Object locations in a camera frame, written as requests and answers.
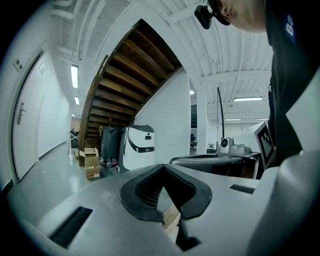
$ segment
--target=vent slot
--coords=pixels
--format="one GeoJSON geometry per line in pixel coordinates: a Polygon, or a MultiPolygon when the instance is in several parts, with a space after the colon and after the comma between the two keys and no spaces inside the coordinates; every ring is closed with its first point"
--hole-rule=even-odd
{"type": "Polygon", "coordinates": [[[125,183],[121,202],[139,220],[164,222],[163,213],[157,210],[163,187],[185,220],[200,216],[212,199],[212,191],[204,182],[159,164],[125,183]]]}
{"type": "Polygon", "coordinates": [[[73,214],[51,235],[50,239],[63,248],[67,248],[83,226],[92,209],[79,207],[73,214]]]}
{"type": "Polygon", "coordinates": [[[253,194],[255,192],[255,189],[252,187],[247,187],[247,186],[240,186],[240,185],[236,185],[233,184],[230,189],[232,190],[236,190],[236,191],[240,191],[243,193],[247,193],[247,194],[253,194]]]}

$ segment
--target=hallway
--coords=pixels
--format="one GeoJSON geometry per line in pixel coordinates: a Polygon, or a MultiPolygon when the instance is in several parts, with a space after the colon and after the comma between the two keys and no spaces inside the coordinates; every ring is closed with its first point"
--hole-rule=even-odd
{"type": "Polygon", "coordinates": [[[86,179],[74,155],[69,155],[64,142],[37,162],[20,183],[9,192],[7,199],[18,219],[36,226],[53,207],[77,193],[95,180],[117,175],[116,170],[101,168],[101,177],[86,179]]]}

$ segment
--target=logo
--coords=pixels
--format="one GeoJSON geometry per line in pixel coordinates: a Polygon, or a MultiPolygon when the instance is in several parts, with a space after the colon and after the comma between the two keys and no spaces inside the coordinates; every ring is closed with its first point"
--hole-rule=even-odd
{"type": "Polygon", "coordinates": [[[292,16],[288,12],[284,16],[284,29],[285,29],[286,36],[294,44],[296,44],[296,27],[295,27],[295,24],[294,24],[294,19],[292,18],[292,16]]]}

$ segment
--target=person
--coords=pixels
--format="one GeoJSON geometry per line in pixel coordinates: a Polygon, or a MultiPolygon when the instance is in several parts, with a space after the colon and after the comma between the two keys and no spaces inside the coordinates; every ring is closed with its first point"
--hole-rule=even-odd
{"type": "Polygon", "coordinates": [[[271,139],[273,141],[273,146],[276,147],[277,142],[276,142],[276,132],[275,132],[275,108],[274,108],[274,101],[273,101],[271,91],[272,91],[272,77],[270,78],[270,85],[268,86],[268,99],[269,99],[269,109],[270,109],[268,127],[269,127],[271,139]]]}
{"type": "Polygon", "coordinates": [[[274,108],[271,118],[274,121],[276,166],[302,150],[286,113],[319,67],[318,17],[313,11],[318,10],[317,2],[208,0],[213,16],[223,25],[231,24],[252,33],[267,33],[273,49],[270,96],[274,108]]]}

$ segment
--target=wooden stair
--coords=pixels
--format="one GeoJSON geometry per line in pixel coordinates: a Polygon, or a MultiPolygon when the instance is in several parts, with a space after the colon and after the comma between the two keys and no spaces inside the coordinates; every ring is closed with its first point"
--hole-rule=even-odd
{"type": "MultiPolygon", "coordinates": [[[[82,112],[79,150],[100,149],[99,127],[128,126],[180,68],[165,41],[145,21],[137,22],[104,58],[92,81],[82,112]]],[[[84,164],[79,157],[79,165],[84,164]]]]}

